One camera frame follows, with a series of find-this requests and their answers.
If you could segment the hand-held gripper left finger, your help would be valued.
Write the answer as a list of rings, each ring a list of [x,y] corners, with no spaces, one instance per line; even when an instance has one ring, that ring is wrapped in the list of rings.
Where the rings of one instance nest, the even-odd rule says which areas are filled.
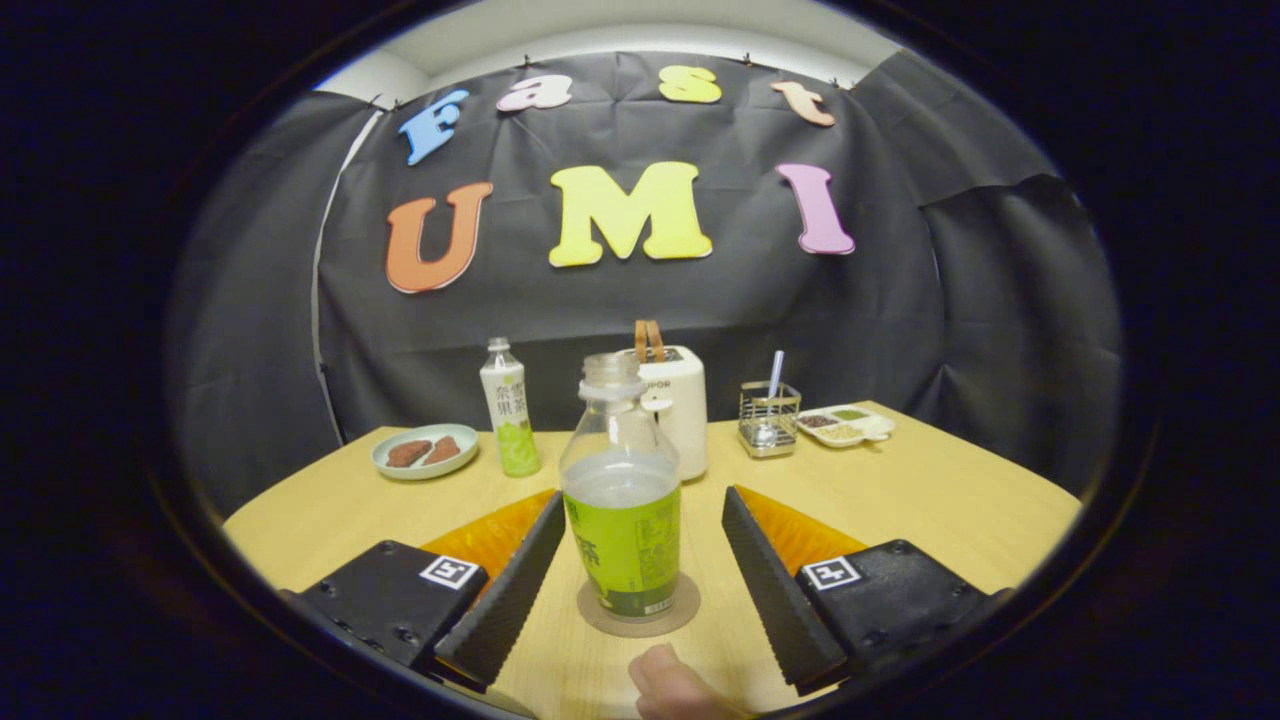
[[[563,534],[562,493],[545,489],[421,547],[379,541],[285,601],[349,647],[483,693]]]

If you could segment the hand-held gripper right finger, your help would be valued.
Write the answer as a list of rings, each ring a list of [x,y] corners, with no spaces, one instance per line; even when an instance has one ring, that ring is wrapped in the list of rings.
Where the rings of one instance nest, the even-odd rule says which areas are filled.
[[[786,683],[863,683],[986,620],[988,594],[906,539],[867,546],[744,486],[722,525]]]

